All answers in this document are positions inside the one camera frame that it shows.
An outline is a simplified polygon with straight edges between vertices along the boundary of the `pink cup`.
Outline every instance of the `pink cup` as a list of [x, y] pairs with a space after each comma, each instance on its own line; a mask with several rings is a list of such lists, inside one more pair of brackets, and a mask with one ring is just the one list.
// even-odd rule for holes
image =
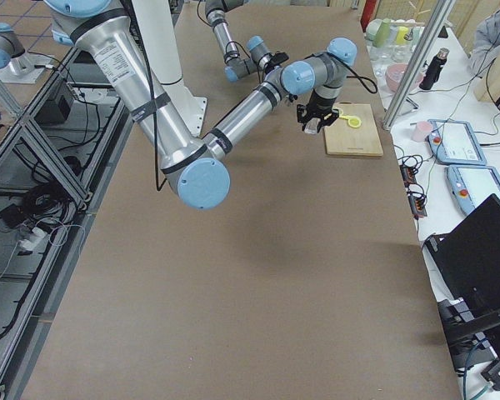
[[428, 135], [432, 132], [433, 125], [428, 121], [419, 121], [415, 125], [411, 139], [415, 142], [424, 142]]

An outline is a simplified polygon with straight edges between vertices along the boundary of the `metal pole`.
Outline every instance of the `metal pole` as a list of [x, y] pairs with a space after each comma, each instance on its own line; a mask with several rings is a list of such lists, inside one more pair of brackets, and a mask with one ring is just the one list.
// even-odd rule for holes
[[17, 99], [9, 92], [6, 85], [0, 80], [0, 102], [7, 111], [16, 118], [23, 115], [23, 108], [18, 104]]
[[418, 71], [424, 64], [426, 56], [433, 45], [433, 41], [437, 38], [439, 32], [441, 32], [441, 28], [452, 11], [455, 2], [456, 0], [437, 1], [432, 11], [432, 16], [427, 22], [427, 26], [418, 42], [417, 48], [407, 65], [406, 72], [403, 74], [398, 90], [392, 98], [391, 104], [389, 104], [385, 117], [383, 118], [383, 129], [389, 130], [394, 124], [394, 121], [400, 113], [403, 102], [409, 94], [409, 88], [412, 86]]

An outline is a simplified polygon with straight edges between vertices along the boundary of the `wooden cutting board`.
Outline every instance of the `wooden cutting board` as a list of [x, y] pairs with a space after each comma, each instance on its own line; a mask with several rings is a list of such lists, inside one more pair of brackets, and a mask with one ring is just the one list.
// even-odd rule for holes
[[349, 127], [348, 121], [338, 118], [331, 126], [324, 127], [326, 153], [333, 156], [366, 156], [381, 157], [382, 144], [374, 122], [373, 110], [370, 104], [341, 104], [345, 115], [355, 115], [361, 118], [361, 127]]

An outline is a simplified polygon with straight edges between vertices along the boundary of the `label on robot arm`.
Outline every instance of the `label on robot arm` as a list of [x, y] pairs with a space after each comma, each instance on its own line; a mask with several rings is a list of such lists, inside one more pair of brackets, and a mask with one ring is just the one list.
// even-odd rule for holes
[[97, 52], [94, 55], [94, 61], [97, 62], [107, 80], [113, 86], [135, 75], [135, 71], [133, 71], [128, 59], [115, 42], [110, 42], [105, 48]]

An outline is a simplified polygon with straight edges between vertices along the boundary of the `pink bowl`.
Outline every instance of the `pink bowl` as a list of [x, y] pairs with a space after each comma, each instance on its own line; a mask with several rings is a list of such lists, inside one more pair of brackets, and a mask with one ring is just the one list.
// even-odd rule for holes
[[[385, 71], [385, 82], [392, 92], [397, 91], [398, 85], [400, 84], [403, 73], [406, 71], [407, 67], [408, 65], [405, 63], [393, 64], [387, 67], [387, 71]], [[419, 72], [409, 91], [418, 88], [418, 85], [420, 85], [420, 82], [422, 82], [423, 79], [424, 76]]]

